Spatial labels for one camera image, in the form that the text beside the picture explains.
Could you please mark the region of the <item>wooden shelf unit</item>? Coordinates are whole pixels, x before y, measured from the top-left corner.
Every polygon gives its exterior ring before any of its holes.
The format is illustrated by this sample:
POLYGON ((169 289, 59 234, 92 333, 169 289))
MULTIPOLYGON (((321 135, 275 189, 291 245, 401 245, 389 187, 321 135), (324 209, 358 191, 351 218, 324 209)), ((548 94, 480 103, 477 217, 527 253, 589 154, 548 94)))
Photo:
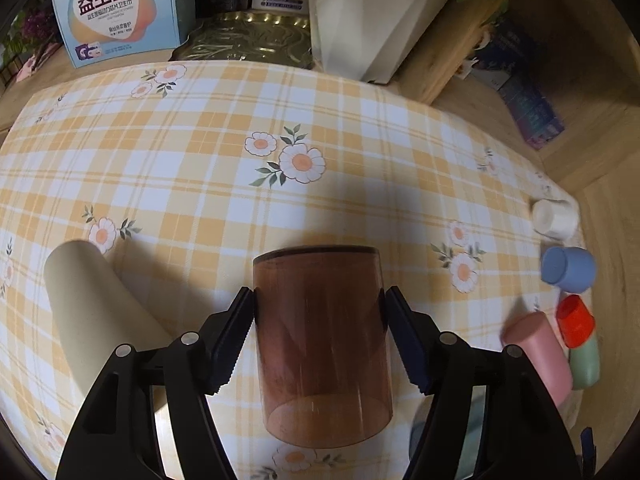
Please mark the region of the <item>wooden shelf unit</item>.
POLYGON ((498 134, 578 191, 639 171, 639 0, 450 1, 392 88, 498 134), (536 151, 498 90, 529 79, 565 130, 536 151))

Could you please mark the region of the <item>red plastic cup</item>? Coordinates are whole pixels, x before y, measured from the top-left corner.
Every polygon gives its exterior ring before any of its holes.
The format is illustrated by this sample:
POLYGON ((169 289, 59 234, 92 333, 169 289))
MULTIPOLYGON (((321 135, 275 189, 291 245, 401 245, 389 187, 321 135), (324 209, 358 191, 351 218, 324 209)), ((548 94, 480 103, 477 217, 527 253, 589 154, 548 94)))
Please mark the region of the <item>red plastic cup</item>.
POLYGON ((596 329, 596 320, 579 295, 564 297, 556 308, 555 318, 569 349, 582 346, 596 329))

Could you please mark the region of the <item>blue plastic cup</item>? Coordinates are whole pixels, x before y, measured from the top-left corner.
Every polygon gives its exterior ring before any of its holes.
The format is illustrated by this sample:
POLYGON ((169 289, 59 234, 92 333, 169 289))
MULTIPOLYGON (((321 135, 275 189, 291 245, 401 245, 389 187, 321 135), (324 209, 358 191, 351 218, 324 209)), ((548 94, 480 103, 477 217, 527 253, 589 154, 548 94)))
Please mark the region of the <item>blue plastic cup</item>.
POLYGON ((584 248, 549 247, 540 260, 540 275, 545 283, 563 292, 581 294, 596 280, 596 260, 584 248))

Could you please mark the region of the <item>transparent teal cup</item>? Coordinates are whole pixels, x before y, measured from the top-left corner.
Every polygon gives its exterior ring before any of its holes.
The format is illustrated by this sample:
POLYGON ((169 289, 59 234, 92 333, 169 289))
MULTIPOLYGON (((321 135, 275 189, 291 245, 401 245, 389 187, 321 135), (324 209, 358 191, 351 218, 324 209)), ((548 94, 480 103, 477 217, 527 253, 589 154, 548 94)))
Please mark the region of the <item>transparent teal cup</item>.
POLYGON ((484 387, 427 396, 413 421, 404 479, 473 479, 485 401, 484 387))

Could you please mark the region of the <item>beige plastic cup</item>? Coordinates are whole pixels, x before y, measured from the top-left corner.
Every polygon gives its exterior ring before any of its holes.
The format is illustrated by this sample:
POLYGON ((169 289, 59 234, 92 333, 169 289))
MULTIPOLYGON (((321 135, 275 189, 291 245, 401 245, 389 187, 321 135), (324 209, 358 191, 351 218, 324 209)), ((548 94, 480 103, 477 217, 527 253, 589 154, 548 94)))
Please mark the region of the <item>beige plastic cup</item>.
POLYGON ((112 351, 162 348, 171 336, 122 284, 99 249, 70 240, 50 253, 44 284, 61 347, 82 394, 87 394, 112 351))

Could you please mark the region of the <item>green plastic cup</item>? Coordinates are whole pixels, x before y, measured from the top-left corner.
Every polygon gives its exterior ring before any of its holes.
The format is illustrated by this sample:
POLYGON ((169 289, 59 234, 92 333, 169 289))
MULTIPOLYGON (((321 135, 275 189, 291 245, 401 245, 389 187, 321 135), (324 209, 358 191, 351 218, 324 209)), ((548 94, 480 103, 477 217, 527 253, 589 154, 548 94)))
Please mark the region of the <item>green plastic cup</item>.
POLYGON ((596 333, 579 347, 570 349, 568 357, 573 377, 573 389, 584 390, 596 384, 600 379, 600 352, 596 333))

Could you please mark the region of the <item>pink plastic cup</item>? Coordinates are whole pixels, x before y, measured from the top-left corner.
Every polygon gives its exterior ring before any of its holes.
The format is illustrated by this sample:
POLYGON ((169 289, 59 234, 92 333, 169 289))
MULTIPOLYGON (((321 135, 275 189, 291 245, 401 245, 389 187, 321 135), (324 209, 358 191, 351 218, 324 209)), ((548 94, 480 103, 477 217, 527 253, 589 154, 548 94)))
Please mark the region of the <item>pink plastic cup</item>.
POLYGON ((544 312, 516 318, 503 330, 502 343, 516 344, 529 358, 556 406, 570 395, 573 377, 563 348, 544 312))

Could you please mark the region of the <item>golden embossed tray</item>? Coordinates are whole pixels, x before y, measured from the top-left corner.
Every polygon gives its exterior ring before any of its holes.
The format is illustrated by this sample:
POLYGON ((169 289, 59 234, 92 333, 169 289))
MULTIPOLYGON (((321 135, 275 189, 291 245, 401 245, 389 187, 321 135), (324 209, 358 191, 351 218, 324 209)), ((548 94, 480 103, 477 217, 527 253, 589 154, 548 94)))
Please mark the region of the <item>golden embossed tray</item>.
POLYGON ((310 24, 302 16, 235 11, 201 22, 171 61, 248 61, 310 70, 310 24))

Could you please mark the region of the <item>white plastic cup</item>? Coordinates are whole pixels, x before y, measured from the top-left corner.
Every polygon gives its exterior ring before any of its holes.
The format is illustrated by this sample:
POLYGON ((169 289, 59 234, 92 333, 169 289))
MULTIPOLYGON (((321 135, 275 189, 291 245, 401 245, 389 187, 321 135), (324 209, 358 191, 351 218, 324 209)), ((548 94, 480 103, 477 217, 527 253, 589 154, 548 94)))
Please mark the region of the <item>white plastic cup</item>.
POLYGON ((532 208, 536 232, 554 240, 568 240, 577 230, 578 212, 567 200, 537 200, 532 208))

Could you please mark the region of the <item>pink blossom artificial flowers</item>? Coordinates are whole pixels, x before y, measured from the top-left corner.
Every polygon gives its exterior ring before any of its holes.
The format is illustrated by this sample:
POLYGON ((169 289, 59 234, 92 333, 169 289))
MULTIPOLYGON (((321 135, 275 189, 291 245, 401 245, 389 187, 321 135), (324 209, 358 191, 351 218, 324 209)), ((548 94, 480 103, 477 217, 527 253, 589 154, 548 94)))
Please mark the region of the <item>pink blossom artificial flowers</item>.
POLYGON ((38 72, 62 45, 52 0, 27 0, 1 35, 2 87, 38 72))

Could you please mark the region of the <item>blue probiotic box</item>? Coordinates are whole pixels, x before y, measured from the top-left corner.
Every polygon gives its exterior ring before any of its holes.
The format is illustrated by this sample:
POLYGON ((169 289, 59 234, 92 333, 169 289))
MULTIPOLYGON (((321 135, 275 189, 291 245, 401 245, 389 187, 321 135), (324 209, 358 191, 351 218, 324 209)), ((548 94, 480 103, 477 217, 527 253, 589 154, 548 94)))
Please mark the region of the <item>blue probiotic box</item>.
POLYGON ((175 49, 195 23, 195 0, 52 0, 52 4, 76 68, 175 49))

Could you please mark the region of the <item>white faceted vase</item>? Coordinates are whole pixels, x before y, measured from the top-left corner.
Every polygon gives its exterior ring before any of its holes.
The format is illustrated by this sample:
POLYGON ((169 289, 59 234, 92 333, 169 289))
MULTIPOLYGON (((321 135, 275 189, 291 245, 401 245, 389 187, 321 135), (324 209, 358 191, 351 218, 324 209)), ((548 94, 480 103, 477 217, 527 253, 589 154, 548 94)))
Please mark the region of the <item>white faceted vase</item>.
POLYGON ((322 72, 388 84, 448 0, 309 0, 322 72))

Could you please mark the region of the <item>purple small box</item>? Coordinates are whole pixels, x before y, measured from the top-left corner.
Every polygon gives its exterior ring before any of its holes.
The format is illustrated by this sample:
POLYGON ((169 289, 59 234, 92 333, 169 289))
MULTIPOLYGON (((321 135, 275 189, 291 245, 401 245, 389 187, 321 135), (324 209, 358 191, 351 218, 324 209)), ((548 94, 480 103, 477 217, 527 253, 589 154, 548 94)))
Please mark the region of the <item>purple small box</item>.
POLYGON ((551 103, 529 79, 512 76, 498 93, 524 142, 534 150, 541 150, 565 130, 551 103))

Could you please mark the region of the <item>transparent brown cup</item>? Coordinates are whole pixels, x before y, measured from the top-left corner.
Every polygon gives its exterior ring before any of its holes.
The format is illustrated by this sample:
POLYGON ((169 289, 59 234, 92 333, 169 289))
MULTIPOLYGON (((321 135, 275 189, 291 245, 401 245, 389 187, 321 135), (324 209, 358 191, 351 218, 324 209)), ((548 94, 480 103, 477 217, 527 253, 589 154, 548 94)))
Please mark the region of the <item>transparent brown cup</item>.
POLYGON ((393 416, 380 254, 303 246, 253 261, 267 431, 302 448, 376 436, 393 416))

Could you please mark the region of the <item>yellow plaid floral tablecloth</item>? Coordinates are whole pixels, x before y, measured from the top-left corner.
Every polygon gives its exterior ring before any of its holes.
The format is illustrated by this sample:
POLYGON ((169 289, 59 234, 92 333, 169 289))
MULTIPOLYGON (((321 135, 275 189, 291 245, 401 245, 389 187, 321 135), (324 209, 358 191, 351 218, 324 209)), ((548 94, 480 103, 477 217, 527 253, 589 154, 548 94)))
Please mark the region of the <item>yellow plaid floral tablecloth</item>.
POLYGON ((384 281, 469 344, 552 314, 535 200, 566 194, 475 126, 382 89, 241 62, 107 70, 32 96, 1 148, 1 413, 53 477, 82 403, 44 287, 96 245, 169 333, 281 247, 378 248, 384 281))

